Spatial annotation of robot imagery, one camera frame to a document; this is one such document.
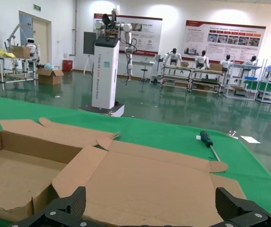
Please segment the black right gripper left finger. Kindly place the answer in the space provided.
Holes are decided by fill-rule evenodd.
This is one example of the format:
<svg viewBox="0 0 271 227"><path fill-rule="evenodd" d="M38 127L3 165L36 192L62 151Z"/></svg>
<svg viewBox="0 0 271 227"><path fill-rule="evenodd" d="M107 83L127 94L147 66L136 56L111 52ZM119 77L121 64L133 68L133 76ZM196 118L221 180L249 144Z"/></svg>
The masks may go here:
<svg viewBox="0 0 271 227"><path fill-rule="evenodd" d="M11 227L85 227L86 189L79 186L70 196L54 199L44 210L11 224Z"/></svg>

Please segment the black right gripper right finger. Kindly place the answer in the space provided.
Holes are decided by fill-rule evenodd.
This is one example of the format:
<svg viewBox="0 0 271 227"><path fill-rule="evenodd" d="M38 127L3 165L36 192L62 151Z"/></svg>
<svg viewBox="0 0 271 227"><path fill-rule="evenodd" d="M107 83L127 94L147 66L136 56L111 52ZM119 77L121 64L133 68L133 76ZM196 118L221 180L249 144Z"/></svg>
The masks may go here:
<svg viewBox="0 0 271 227"><path fill-rule="evenodd" d="M225 188L215 191L215 206L222 222L213 227L271 227L271 214L254 201L237 198Z"/></svg>

